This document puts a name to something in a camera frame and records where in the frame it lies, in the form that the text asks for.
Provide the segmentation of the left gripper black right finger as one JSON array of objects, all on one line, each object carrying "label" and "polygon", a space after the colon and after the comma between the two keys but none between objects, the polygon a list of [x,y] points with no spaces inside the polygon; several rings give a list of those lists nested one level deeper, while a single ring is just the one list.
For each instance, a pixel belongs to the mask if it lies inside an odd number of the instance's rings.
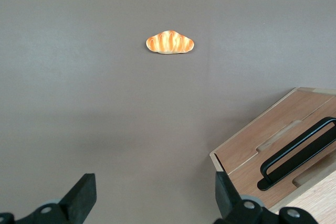
[{"label": "left gripper black right finger", "polygon": [[215,198],[222,216],[215,223],[317,223],[301,208],[283,207],[275,214],[252,198],[242,199],[226,172],[216,172]]}]

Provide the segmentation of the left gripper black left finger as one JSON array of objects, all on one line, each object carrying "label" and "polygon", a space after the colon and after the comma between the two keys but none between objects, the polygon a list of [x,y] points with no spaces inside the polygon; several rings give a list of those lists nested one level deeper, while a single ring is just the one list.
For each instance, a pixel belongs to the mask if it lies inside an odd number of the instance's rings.
[{"label": "left gripper black left finger", "polygon": [[97,201],[95,174],[84,174],[58,203],[38,207],[16,220],[10,212],[1,213],[1,223],[84,223]]}]

